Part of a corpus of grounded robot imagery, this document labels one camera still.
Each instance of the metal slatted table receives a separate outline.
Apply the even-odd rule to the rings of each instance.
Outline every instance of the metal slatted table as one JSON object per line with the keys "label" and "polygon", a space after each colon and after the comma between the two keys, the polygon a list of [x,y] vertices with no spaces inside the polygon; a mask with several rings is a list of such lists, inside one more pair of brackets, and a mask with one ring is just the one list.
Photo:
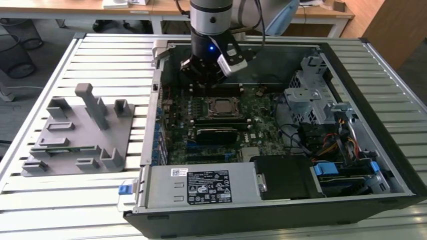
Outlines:
{"label": "metal slatted table", "polygon": [[[88,34],[73,39],[0,164],[1,239],[145,239],[117,210],[117,186],[137,177],[151,93],[152,46],[156,39],[184,35]],[[328,42],[423,181],[427,181],[427,108],[370,44],[358,39],[270,38]],[[77,83],[93,85],[105,104],[127,99],[136,105],[125,171],[119,173],[20,176],[21,165],[44,127],[52,97],[75,96]],[[334,81],[346,100],[344,92]],[[203,239],[427,239],[427,207],[422,202],[383,212],[358,224],[205,236]]]}

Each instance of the cpu socket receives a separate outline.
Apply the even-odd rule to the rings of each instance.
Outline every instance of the cpu socket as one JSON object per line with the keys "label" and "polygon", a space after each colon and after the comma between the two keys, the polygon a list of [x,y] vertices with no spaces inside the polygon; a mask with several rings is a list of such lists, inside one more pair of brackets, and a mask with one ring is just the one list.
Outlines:
{"label": "cpu socket", "polygon": [[207,117],[211,119],[239,119],[243,115],[239,112],[239,99],[235,97],[208,97]]}

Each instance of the wastebasket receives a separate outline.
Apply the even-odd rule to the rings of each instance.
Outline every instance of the wastebasket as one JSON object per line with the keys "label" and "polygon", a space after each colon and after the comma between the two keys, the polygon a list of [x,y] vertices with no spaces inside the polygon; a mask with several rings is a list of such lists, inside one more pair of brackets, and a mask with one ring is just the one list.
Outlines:
{"label": "wastebasket", "polygon": [[4,27],[8,34],[19,37],[20,44],[27,50],[32,50],[43,46],[43,40],[33,24],[33,20],[21,18],[1,18],[0,25]]}
{"label": "wastebasket", "polygon": [[12,34],[0,35],[0,69],[13,79],[24,78],[36,71],[20,38]]}

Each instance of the power supply label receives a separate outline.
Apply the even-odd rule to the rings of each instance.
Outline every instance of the power supply label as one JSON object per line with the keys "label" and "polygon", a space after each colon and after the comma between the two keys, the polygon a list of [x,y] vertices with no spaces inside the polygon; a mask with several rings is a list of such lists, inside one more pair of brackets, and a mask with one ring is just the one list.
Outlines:
{"label": "power supply label", "polygon": [[189,205],[234,202],[228,170],[188,172],[187,187]]}

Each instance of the screw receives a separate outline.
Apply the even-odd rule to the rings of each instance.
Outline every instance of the screw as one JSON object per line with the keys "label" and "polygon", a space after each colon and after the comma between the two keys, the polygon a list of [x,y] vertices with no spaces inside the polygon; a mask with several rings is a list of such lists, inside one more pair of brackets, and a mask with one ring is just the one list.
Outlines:
{"label": "screw", "polygon": [[258,189],[259,189],[259,191],[263,193],[263,192],[266,192],[266,185],[264,184],[258,184]]}

